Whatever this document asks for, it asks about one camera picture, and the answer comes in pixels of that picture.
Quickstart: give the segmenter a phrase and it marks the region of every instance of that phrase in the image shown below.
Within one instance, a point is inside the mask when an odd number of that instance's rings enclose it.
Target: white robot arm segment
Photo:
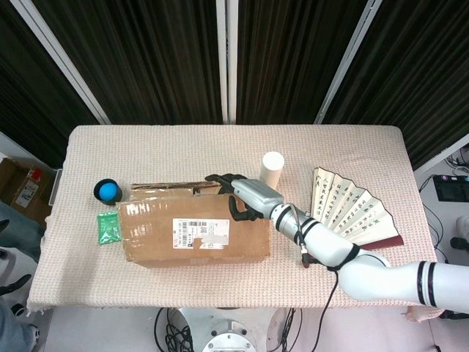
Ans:
[[[258,180],[232,181],[234,193],[248,206],[270,218],[276,229],[299,244],[300,230],[307,252],[322,264],[341,265],[353,244],[293,205]],[[417,262],[391,268],[385,258],[360,249],[339,270],[339,286],[351,298],[368,301],[393,299],[469,313],[469,267]]]

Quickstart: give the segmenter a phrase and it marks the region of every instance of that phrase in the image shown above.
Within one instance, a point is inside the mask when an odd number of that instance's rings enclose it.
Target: beige tablecloth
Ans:
[[[121,243],[97,243],[96,215],[110,210],[93,187],[113,178],[131,183],[203,180],[227,172],[257,177],[264,153],[286,164],[278,190],[310,207],[312,170],[321,166],[380,198],[405,245],[379,252],[392,265],[435,261],[435,253],[400,131],[389,126],[82,126],[70,136],[67,158],[28,307],[323,307],[334,275],[306,270],[298,248],[272,230],[262,263],[143,268],[125,260]],[[332,307],[406,304],[359,302],[338,290]]]

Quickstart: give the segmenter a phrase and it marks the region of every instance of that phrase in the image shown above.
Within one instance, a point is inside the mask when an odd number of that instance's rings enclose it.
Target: white cylinder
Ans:
[[[259,179],[269,187],[276,189],[284,164],[285,159],[282,154],[277,152],[265,153],[262,158]]]

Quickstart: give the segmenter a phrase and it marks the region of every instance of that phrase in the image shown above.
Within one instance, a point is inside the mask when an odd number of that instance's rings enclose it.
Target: folding fan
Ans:
[[[314,170],[311,216],[365,249],[404,244],[382,202],[353,181]]]

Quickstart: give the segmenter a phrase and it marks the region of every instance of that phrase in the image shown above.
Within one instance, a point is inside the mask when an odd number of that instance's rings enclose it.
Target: barcode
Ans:
[[[188,245],[188,223],[182,223],[182,246],[186,247]]]
[[[205,221],[190,221],[189,226],[207,226]]]

